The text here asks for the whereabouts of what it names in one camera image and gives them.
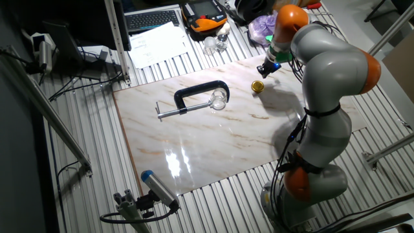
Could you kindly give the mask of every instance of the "gray floor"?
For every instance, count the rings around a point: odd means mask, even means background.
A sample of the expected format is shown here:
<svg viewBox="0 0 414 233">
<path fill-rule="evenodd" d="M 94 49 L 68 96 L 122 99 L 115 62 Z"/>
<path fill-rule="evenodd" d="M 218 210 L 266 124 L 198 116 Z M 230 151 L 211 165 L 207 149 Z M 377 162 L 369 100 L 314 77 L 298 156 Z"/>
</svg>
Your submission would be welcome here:
<svg viewBox="0 0 414 233">
<path fill-rule="evenodd" d="M 387 14 L 370 23 L 364 23 L 364 19 L 379 4 L 380 0 L 324 0 L 328 11 L 335 17 L 336 22 L 347 35 L 349 42 L 358 48 L 368 51 L 381 38 L 381 35 L 398 19 L 396 12 Z M 386 1 L 379 9 L 378 14 L 387 12 L 395 7 L 391 1 Z M 411 32 L 411 25 L 407 23 L 402 30 L 375 56 L 382 60 L 392 49 L 393 45 Z M 410 125 L 414 125 L 414 104 L 403 92 L 389 71 L 382 65 L 380 85 L 390 97 L 391 101 L 401 113 L 401 117 Z"/>
</svg>

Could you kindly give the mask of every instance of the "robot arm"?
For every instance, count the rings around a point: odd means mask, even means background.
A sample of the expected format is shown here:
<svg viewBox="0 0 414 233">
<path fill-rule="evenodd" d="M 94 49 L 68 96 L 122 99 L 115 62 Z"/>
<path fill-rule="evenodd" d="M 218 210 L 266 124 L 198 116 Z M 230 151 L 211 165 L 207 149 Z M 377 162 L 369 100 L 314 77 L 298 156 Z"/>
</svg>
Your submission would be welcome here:
<svg viewBox="0 0 414 233">
<path fill-rule="evenodd" d="M 306 65 L 302 89 L 307 127 L 292 155 L 294 161 L 300 162 L 285 172 L 284 186 L 271 192 L 267 184 L 261 195 L 269 218 L 274 223 L 282 219 L 280 225 L 288 227 L 306 221 L 313 204 L 346 191 L 345 173 L 329 164 L 344 151 L 351 136 L 351 120 L 340 109 L 340 99 L 368 92 L 381 73 L 380 64 L 372 56 L 333 36 L 321 25 L 307 23 L 310 18 L 297 6 L 284 6 L 276 19 L 264 63 L 277 62 L 281 53 L 284 56 L 291 51 Z M 272 205 L 278 206 L 276 215 L 281 218 L 276 218 Z"/>
</svg>

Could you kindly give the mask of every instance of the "purple bag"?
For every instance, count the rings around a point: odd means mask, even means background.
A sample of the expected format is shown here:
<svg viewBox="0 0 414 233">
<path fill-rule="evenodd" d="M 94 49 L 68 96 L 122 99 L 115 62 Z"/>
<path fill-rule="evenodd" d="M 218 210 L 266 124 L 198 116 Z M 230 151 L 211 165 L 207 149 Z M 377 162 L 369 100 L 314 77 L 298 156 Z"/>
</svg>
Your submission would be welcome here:
<svg viewBox="0 0 414 233">
<path fill-rule="evenodd" d="M 266 37 L 273 35 L 277 15 L 278 13 L 273 11 L 271 16 L 259 16 L 255 18 L 248 25 L 250 39 L 261 45 L 269 45 L 270 42 L 266 40 Z"/>
</svg>

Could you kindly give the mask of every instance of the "monitor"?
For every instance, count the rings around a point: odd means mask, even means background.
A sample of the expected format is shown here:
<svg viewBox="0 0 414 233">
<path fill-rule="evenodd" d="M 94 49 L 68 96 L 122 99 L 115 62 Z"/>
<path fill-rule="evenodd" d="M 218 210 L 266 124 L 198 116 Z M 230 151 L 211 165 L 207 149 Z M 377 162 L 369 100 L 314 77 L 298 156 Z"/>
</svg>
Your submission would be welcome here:
<svg viewBox="0 0 414 233">
<path fill-rule="evenodd" d="M 82 46 L 105 45 L 115 50 L 104 0 L 8 0 L 20 27 L 29 34 L 49 33 L 44 21 L 64 21 Z M 124 50 L 131 50 L 121 0 L 114 0 Z"/>
<path fill-rule="evenodd" d="M 124 50 L 131 50 L 121 0 L 113 0 Z M 11 13 L 28 34 L 48 33 L 59 54 L 52 72 L 100 79 L 105 58 L 87 61 L 78 46 L 116 50 L 104 0 L 8 0 Z"/>
</svg>

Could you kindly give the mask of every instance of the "metal rod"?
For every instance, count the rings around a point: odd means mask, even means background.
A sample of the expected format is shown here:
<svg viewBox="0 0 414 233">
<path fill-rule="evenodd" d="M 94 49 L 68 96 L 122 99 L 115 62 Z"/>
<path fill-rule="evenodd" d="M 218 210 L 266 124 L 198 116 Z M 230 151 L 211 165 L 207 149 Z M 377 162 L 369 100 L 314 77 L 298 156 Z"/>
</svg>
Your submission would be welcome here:
<svg viewBox="0 0 414 233">
<path fill-rule="evenodd" d="M 82 166 L 84 166 L 87 171 L 91 171 L 91 162 L 85 156 L 84 152 L 80 148 L 79 144 L 75 141 L 75 138 L 72 136 L 70 131 L 66 128 L 65 124 L 59 117 L 59 114 L 55 112 L 46 96 L 40 90 L 38 83 L 26 74 L 22 65 L 14 58 L 9 58 L 8 56 L 0 56 L 0 62 L 4 67 L 8 68 L 8 71 L 10 71 L 10 80 L 13 83 L 17 83 L 24 90 L 30 100 L 34 103 L 40 113 L 46 118 L 49 124 L 54 128 L 55 132 L 70 149 L 73 155 L 80 161 Z"/>
<path fill-rule="evenodd" d="M 394 151 L 414 142 L 414 133 L 411 133 L 410 135 L 404 137 L 403 139 L 400 139 L 392 145 L 387 146 L 383 150 L 375 153 L 374 155 L 371 155 L 368 157 L 367 162 L 368 164 L 372 164 L 376 162 L 378 159 L 381 159 L 382 157 L 385 157 L 386 155 L 389 155 L 390 153 L 393 153 Z"/>
<path fill-rule="evenodd" d="M 212 103 L 209 101 L 208 103 L 205 103 L 205 104 L 197 104 L 197 105 L 194 105 L 194 106 L 190 106 L 190 107 L 187 107 L 187 112 L 194 111 L 194 110 L 197 110 L 197 109 L 202 109 L 204 107 L 210 106 L 211 104 Z M 165 112 L 165 113 L 159 113 L 158 114 L 158 119 L 161 119 L 161 118 L 164 118 L 164 117 L 170 117 L 170 116 L 177 115 L 177 114 L 180 114 L 180 109 L 173 110 L 173 111 L 168 111 L 168 112 Z"/>
<path fill-rule="evenodd" d="M 382 36 L 380 41 L 372 46 L 368 53 L 375 56 L 377 52 L 402 28 L 402 26 L 408 22 L 414 15 L 414 3 L 412 3 L 408 9 L 395 21 L 395 23 L 387 30 Z"/>
</svg>

